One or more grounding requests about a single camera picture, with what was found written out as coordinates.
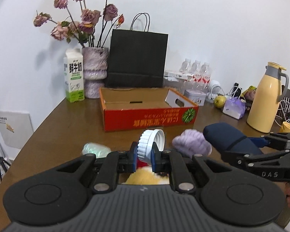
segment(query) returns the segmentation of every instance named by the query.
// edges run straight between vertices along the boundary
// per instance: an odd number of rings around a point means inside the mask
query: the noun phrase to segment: bag handle
[[[282,77],[286,78],[286,84],[285,84],[284,91],[282,92],[282,94],[280,96],[278,96],[278,99],[277,99],[277,101],[280,102],[286,96],[288,86],[289,86],[289,76],[285,73],[282,73],[281,69],[279,69],[278,74],[281,75]]]
[[[148,23],[147,32],[149,31],[149,26],[150,26],[150,16],[149,16],[149,14],[146,13],[146,12],[145,12],[145,13],[138,13],[138,14],[133,18],[133,21],[132,21],[132,24],[131,24],[130,30],[132,30],[133,25],[134,25],[136,19],[138,19],[141,15],[145,15],[145,17],[146,17],[146,25],[145,25],[144,32],[146,31],[147,23]]]

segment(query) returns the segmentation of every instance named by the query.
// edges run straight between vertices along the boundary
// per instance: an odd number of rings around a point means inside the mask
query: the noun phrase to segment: yellow thermos
[[[289,77],[287,74],[282,73],[282,70],[286,69],[276,63],[268,62],[265,75],[257,87],[247,118],[247,124],[263,133],[270,132],[279,103],[287,93]],[[282,76],[286,78],[283,93],[281,93]]]

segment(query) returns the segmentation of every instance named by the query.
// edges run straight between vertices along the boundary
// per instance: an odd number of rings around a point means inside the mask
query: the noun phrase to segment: yellow cup
[[[290,133],[290,123],[282,122],[281,128],[279,129],[280,133]]]

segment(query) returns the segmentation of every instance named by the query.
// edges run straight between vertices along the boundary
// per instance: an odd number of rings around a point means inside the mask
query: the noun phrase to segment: red cardboard box
[[[195,122],[198,105],[170,88],[100,88],[104,130],[118,131]]]

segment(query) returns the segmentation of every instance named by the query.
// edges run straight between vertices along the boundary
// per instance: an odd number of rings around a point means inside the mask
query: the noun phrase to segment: wooden chair
[[[281,101],[281,104],[279,105],[279,108],[277,111],[277,115],[282,118],[282,121],[286,121],[286,120],[290,119],[290,104],[289,103],[290,103],[290,89],[287,90],[286,96],[283,98],[283,101]]]

